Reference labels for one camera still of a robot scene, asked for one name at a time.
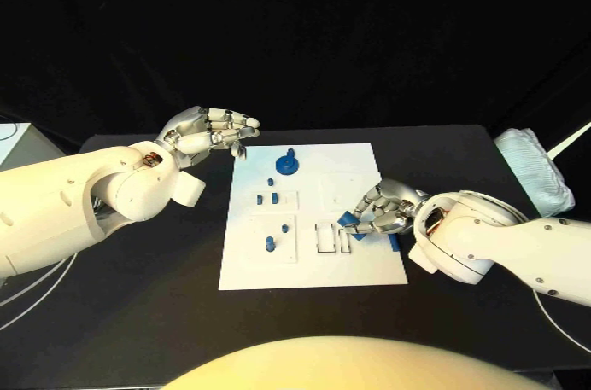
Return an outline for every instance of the white paper sheet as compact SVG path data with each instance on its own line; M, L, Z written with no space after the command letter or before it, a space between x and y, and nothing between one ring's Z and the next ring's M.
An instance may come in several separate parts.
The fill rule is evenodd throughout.
M283 176L273 163L288 148L299 169ZM266 185L267 178L273 186ZM387 236L367 235L361 241L348 236L345 247L338 235L341 213L380 179L370 144L247 147L247 159L233 164L218 289L404 284L400 254L391 251ZM256 195L263 196L262 205ZM332 225L334 252L318 252L316 235L322 251L331 243L329 227L319 225L316 232L316 224ZM275 244L270 253L267 236Z

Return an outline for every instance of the black curtain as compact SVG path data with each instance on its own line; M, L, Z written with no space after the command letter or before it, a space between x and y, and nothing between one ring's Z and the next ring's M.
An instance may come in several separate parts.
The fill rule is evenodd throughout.
M193 105L267 130L469 123L495 134L536 122L586 66L586 0L0 6L0 112L73 151L97 133L158 132Z

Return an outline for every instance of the white rectangular piece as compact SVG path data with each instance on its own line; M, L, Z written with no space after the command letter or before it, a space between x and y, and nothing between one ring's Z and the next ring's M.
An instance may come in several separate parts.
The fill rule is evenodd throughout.
M288 148L299 169L283 176L273 163ZM247 159L233 164L218 289L406 283L400 254L391 251L387 236L370 234L357 241L341 236L337 224L380 179L370 144L247 147ZM276 204L270 203L273 192ZM263 197L260 205L256 195ZM327 224L319 226L319 238L329 253L316 251L316 224ZM270 253L267 236L275 244Z

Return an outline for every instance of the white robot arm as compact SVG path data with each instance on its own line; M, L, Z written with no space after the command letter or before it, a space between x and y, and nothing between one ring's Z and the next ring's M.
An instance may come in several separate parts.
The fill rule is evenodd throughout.
M560 218L527 222L492 197L471 191L435 196L384 179L353 215L371 205L376 219L348 224L348 233L402 233L413 227L409 258L430 273L476 284L492 263L531 289L591 306L591 224Z
M0 172L0 279L53 264L123 225L151 219L169 199L193 207L206 184L182 168L210 149L244 159L257 121L194 107L154 142L112 147Z

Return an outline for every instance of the wire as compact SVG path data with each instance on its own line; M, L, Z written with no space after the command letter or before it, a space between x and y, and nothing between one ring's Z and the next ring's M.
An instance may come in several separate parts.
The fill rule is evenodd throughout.
M64 262L64 259L57 263L57 265L48 270L48 272L17 293L14 294L8 299L2 300L0 302L0 307L2 307L8 302L11 302L21 294L25 294L48 277L48 275L57 270L57 268L61 266L61 263Z
M46 298L46 296L51 293L54 287L57 286L57 283L61 281L61 279L63 279L63 277L64 277L64 274L67 273L67 270L70 269L70 266L71 266L73 260L76 259L76 256L77 256L77 254L74 253L74 254L71 255L70 263L67 264L67 266L66 266L64 269L63 269L61 275L58 276L57 280L54 281L53 286L51 286L51 287L48 288L48 290L44 292L43 296L41 296L41 297L37 299L37 301L28 306L27 310L25 310L2 327L0 327L0 331L4 330L4 329L33 310L33 307L40 303L40 301L41 301L41 300Z
M12 134L8 137L0 138L0 141L7 140L9 137L14 136L14 134L18 132L18 125L15 124L15 121L12 119L8 119L4 115L0 114L0 117L2 119L7 119L12 124L14 124L14 131Z
M544 310L544 306L541 305L541 301L538 300L538 296L537 296L537 292L533 290L533 296L536 298L536 302L538 305L538 308L541 309L541 312L544 313L544 316L547 317L547 320L550 321L550 324L553 325L553 327L559 330L559 332L566 336L566 339L569 339L569 341L586 352L591 353L591 350L587 349L587 347L582 346L569 336L569 334L562 330L560 326L557 325L557 323L553 321L553 319L550 318L550 315L547 314L547 311Z

